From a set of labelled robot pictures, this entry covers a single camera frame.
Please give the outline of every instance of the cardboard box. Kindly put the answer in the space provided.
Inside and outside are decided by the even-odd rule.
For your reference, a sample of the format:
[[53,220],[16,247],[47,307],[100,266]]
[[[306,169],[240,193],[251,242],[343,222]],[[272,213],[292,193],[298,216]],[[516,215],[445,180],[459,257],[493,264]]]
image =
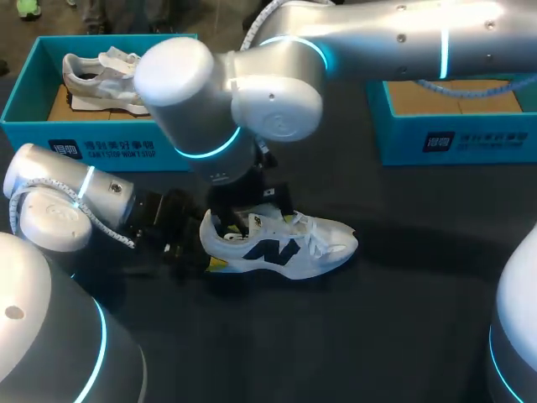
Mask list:
[[66,154],[105,171],[184,171],[187,161],[174,150],[151,117],[126,113],[74,112],[62,88],[65,54],[94,58],[115,46],[143,55],[174,36],[81,35],[44,36],[18,77],[0,124],[16,150],[26,143]]
[[[443,81],[453,90],[483,91],[525,77]],[[453,98],[412,81],[369,82],[384,165],[537,162],[537,84],[487,98]]]

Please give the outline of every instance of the white cable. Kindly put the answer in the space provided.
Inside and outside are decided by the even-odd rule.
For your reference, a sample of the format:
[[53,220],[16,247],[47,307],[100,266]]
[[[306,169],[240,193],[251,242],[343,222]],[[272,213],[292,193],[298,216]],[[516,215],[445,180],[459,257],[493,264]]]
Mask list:
[[60,191],[62,193],[65,193],[73,202],[77,203],[78,208],[82,212],[84,212],[88,216],[90,221],[97,228],[103,231],[106,235],[108,235],[111,238],[114,238],[118,242],[123,243],[129,248],[134,249],[134,242],[132,239],[124,237],[120,235],[119,233],[116,233],[115,231],[107,227],[105,224],[103,224],[91,212],[90,208],[76,195],[75,191],[73,191],[70,187],[68,187],[68,185],[59,181],[55,181],[54,179],[48,179],[48,178],[31,179],[23,183],[21,186],[19,186],[18,189],[11,195],[11,198],[9,199],[9,224],[11,225],[11,231],[13,233],[17,232],[18,203],[20,201],[20,197],[24,193],[28,193],[30,191],[47,191],[47,192],[54,193],[50,188]]
[[[241,50],[250,49],[250,45],[252,44],[255,35],[258,33],[259,28],[261,28],[261,25],[263,25],[263,23],[267,20],[270,14],[276,11],[282,4],[288,3],[290,1],[293,0],[273,0],[267,7],[265,7],[263,11],[258,15],[258,17],[253,21],[252,26],[246,33],[246,37],[244,38],[244,41],[241,45]],[[327,6],[335,5],[330,0],[313,0],[313,3],[326,4]]]
[[523,88],[527,86],[528,84],[532,84],[533,82],[537,81],[537,75],[530,76],[527,78],[524,78],[520,81],[513,81],[509,84],[506,84],[505,86],[499,86],[497,88],[491,88],[489,90],[484,91],[454,91],[450,90],[449,88],[445,88],[443,86],[437,86],[436,84],[425,81],[425,80],[418,80],[415,81],[416,84],[419,86],[422,86],[423,88],[438,92],[439,94],[445,95],[447,97],[454,97],[454,98],[486,98],[486,97],[495,97],[497,95],[502,95],[506,92],[511,91],[517,91],[520,88]]

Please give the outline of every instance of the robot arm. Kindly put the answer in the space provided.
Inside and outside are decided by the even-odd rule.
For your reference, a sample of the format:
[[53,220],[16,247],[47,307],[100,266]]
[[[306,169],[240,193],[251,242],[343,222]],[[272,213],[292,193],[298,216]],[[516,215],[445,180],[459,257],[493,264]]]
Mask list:
[[295,141],[317,129],[327,79],[533,72],[536,22],[531,0],[289,2],[254,23],[249,50],[212,54],[186,38],[157,44],[135,86],[193,170],[224,186],[262,165],[254,136]]

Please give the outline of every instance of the white sneaker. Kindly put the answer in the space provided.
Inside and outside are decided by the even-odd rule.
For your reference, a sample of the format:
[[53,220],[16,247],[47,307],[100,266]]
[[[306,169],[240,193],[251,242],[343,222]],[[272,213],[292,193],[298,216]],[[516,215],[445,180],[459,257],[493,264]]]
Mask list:
[[133,115],[148,110],[134,90],[133,78],[140,57],[114,47],[96,59],[65,55],[63,77],[76,111],[122,109]]
[[250,212],[246,238],[236,233],[221,237],[215,227],[218,218],[207,211],[200,225],[201,244],[207,254],[218,259],[218,266],[210,271],[245,273],[268,269],[302,280],[341,266],[358,247],[354,230],[340,222],[297,212],[287,223],[281,214],[269,215]]

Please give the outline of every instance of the new balance logo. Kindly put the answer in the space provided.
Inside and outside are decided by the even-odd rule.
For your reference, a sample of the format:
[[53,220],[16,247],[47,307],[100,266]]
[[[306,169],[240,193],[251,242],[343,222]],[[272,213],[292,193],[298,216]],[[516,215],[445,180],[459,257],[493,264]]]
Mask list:
[[243,256],[246,260],[256,260],[264,258],[265,262],[285,266],[293,256],[300,250],[300,246],[291,239],[285,248],[279,252],[279,241],[274,239],[264,239],[259,241],[247,254]]

